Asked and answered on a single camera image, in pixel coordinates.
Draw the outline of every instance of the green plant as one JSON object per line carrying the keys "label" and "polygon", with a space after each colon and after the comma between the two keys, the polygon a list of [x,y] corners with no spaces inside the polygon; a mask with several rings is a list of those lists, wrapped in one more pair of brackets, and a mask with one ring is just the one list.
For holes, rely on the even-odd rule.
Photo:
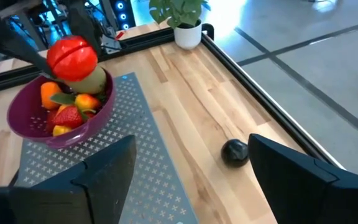
{"label": "green plant", "polygon": [[180,24],[195,26],[201,15],[204,0],[150,0],[149,10],[154,21],[160,24],[168,19],[173,29]]}

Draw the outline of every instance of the potted plant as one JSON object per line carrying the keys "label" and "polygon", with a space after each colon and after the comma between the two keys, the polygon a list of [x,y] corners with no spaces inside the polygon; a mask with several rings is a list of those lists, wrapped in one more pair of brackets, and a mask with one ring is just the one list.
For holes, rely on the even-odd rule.
{"label": "potted plant", "polygon": [[175,42],[183,49],[193,49],[201,42],[201,4],[204,0],[150,0],[149,10],[154,21],[167,20]]}

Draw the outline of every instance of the fruit bowl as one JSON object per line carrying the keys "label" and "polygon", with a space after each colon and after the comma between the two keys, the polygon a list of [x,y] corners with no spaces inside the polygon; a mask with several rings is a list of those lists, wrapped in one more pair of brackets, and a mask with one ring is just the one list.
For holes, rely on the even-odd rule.
{"label": "fruit bowl", "polygon": [[[50,80],[43,76],[27,84],[13,99],[7,112],[7,122],[10,128],[23,138],[45,143],[56,149],[71,146],[94,136],[108,122],[116,97],[112,76],[107,71],[104,72],[106,73],[107,100],[99,113],[78,128],[59,136],[52,136],[47,131],[48,110],[42,107],[40,87]],[[69,87],[63,83],[59,85],[63,91],[69,90]]]}

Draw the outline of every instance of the gray perforated mat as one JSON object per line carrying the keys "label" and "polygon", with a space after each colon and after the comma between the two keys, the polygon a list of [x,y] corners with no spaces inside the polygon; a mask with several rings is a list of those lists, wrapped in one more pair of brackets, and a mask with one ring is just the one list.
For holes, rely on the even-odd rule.
{"label": "gray perforated mat", "polygon": [[135,74],[116,78],[115,84],[117,95],[111,119],[99,134],[57,150],[24,140],[16,185],[38,184],[124,136],[134,134],[137,159],[120,224],[197,223]]}

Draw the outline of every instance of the white pot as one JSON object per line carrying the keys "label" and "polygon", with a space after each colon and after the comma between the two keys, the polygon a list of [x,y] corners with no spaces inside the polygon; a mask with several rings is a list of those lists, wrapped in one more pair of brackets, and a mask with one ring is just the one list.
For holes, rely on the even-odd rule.
{"label": "white pot", "polygon": [[201,20],[198,19],[197,26],[192,28],[179,25],[173,30],[173,34],[179,47],[185,50],[193,49],[201,42]]}

